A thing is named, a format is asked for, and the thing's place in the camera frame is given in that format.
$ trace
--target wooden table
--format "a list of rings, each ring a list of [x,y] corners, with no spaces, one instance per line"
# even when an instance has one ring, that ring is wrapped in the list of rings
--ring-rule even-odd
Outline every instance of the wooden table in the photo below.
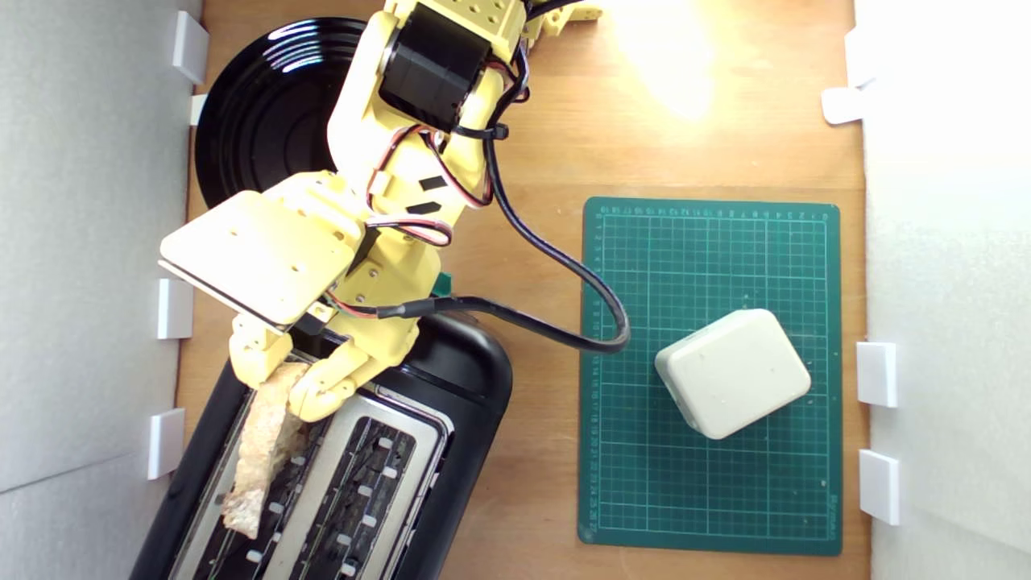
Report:
[[[206,0],[208,80],[285,23],[366,18],[376,1]],[[493,320],[516,373],[508,412],[448,555],[445,578],[869,578],[869,520],[856,450],[867,416],[855,398],[865,335],[864,180],[858,127],[828,127],[821,90],[844,82],[852,2],[614,0],[531,53],[533,99],[505,117],[505,183],[526,220],[574,254],[593,195],[805,200],[842,218],[844,550],[796,557],[586,546],[576,539],[577,355]],[[199,92],[206,91],[200,87]],[[190,215],[204,210],[191,179]],[[580,284],[506,225],[467,211],[444,255],[456,292],[491,297],[569,329]],[[198,295],[182,345],[178,405],[192,432],[227,357],[231,314]]]

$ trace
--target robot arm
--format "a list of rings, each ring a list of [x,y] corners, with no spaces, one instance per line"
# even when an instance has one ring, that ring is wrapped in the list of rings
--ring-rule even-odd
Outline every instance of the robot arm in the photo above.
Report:
[[[408,353],[418,318],[380,319],[369,308],[429,297],[438,246],[465,207],[490,203],[483,139],[516,90],[506,63],[524,35],[575,18],[566,6],[531,30],[526,6],[388,0],[330,118],[337,172],[241,192],[165,238],[161,263],[240,313],[229,346],[242,382],[268,379],[293,351],[291,333],[328,331],[340,346],[289,403],[315,421]]]

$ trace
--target black plate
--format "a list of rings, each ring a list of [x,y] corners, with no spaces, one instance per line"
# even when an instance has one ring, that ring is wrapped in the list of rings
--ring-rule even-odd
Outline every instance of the black plate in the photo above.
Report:
[[[276,29],[215,79],[197,124],[194,162],[207,206],[264,191],[293,173],[335,170],[326,124],[363,21],[321,18]]]

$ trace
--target white wall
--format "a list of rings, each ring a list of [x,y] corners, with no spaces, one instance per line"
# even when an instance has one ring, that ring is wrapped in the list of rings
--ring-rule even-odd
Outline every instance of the white wall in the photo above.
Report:
[[[1031,578],[1031,5],[857,0],[871,341],[898,344],[901,525],[873,578]]]
[[[200,0],[0,0],[0,578],[125,577],[167,487],[147,417],[161,237],[186,212]]]

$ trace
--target cutting mat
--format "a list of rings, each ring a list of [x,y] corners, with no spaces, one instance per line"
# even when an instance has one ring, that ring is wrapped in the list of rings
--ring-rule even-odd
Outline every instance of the cutting mat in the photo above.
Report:
[[[585,261],[624,301],[632,337],[617,355],[581,361],[580,539],[840,553],[837,207],[596,197],[584,213]],[[743,308],[777,316],[812,387],[710,441],[688,428],[653,363],[661,348]],[[590,289],[581,322],[592,336],[612,333]]]

